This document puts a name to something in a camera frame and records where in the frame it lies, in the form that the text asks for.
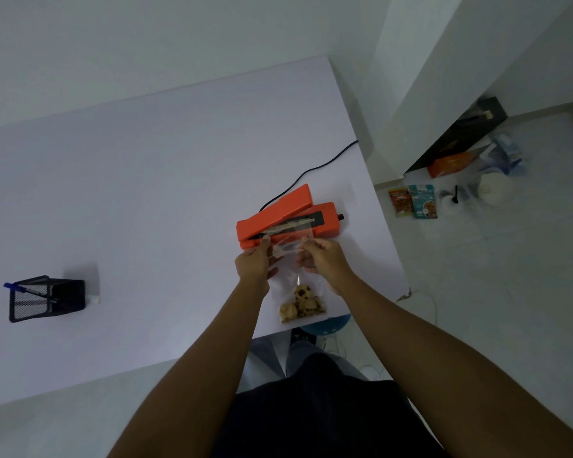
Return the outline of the person's left hand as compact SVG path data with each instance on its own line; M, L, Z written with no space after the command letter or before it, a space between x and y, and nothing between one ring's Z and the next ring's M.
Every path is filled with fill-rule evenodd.
M235 267L239 280L264 297L269 291L267 270L277 267L281 260L281 257L274 255L270 237L264 236L258 246L246 249L235 259Z

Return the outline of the clear plastic bag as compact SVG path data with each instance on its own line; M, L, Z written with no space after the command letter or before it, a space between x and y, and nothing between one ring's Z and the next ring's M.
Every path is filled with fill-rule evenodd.
M282 260L278 262L279 272L275 276L275 283L271 287L270 295L277 303L277 314L279 317L279 307L284 303L295 303L294 290L299 284L307 284L310 286L314 293L315 300L324 308L324 312L319 314L323 315L326 313L326 305L323 296L323 287L318 281L318 276L314 274L307 274L303 270L298 269L296 266L296 255L298 254L298 248L301 245L303 238L314 238L313 237L313 226L311 221L302 221L298 225L292 224L289 231L284 233L284 236L280 239L275 236L272 237L273 252L276 257L281 257ZM296 320L311 318L310 317L298 317Z

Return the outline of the person's right forearm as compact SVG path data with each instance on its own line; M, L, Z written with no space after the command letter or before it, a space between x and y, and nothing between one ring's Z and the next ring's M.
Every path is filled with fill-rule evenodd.
M482 354L350 269L328 282L453 458L573 458L573 430Z

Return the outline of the person's left forearm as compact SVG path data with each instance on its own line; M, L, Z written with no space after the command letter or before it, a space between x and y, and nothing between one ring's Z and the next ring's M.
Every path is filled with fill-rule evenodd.
M241 278L218 315L141 403L107 458L208 458L237 393L265 278Z

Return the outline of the orange heat sealer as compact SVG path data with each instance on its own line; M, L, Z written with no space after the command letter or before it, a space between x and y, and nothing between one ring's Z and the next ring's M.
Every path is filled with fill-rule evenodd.
M246 250L259 246L265 236L273 245L292 244L305 237L330 239L341 233L343 221L344 215L333 202L314 204L310 187L304 184L237 222L237 240Z

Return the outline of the blue stool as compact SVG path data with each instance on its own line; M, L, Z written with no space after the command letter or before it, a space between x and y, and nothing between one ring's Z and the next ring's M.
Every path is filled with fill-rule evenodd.
M326 337L345 328L350 320L350 314L331 317L317 323L303 325L301 330L316 337Z

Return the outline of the person's grey trousers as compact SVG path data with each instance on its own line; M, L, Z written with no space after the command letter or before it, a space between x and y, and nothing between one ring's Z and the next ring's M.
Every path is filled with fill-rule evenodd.
M368 381L368 378L345 358L327 353L306 340L296 341L290 346L285 368L282 368L270 339L258 338L252 341L251 348L245 359L237 393L248 392L261 385L292 377L303 367L308 359L317 355L323 360L331 360L342 374Z

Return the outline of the red snack packet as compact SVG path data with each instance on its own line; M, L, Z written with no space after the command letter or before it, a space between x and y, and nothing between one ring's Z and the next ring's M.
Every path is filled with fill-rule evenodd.
M388 195L396 217L401 218L413 215L413 200L407 187L401 186L389 189Z

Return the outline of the teal snack packet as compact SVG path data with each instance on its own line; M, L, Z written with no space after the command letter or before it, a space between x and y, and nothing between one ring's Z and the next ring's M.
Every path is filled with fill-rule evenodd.
M407 186L413 204L413 216L419 220L438 219L435 202L435 187L432 184L411 184Z

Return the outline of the person's black shirt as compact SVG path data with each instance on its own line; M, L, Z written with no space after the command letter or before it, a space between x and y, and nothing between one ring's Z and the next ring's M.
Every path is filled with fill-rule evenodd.
M392 380L315 354L290 377L235 396L212 458L450 458Z

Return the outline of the clear cup with black spoon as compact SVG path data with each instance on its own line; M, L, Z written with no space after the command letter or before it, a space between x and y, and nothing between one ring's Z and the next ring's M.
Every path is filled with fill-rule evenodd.
M463 186L454 185L451 190L439 192L437 200L444 215L457 215L464 211L470 196Z

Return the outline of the black box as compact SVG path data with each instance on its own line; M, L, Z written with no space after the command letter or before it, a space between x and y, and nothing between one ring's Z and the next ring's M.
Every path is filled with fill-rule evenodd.
M467 151L507 118L507 113L495 96L477 99L406 173L427 168L437 159Z

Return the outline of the black mesh pen holder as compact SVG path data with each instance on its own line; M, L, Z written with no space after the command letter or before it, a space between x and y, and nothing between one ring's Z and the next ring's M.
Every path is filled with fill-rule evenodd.
M82 311L87 306L84 280L42 275L4 283L3 287L10 293L11 323L67 315Z

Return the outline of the blue and white plastic bag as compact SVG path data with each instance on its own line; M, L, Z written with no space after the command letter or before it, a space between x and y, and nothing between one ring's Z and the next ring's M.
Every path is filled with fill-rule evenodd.
M505 176L516 176L523 171L526 159L521 147L505 132L493 132L490 145L479 155L482 168L497 169Z

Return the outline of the blue pen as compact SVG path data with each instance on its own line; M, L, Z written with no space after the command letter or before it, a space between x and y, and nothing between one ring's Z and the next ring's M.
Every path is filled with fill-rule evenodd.
M35 295L35 296L39 297L40 299L44 299L48 302L56 302L57 301L51 295L49 295L47 292L36 291L34 289L31 289L31 288L28 288L25 286L20 286L19 284L4 283L3 287L9 289L10 291L19 292L21 294Z

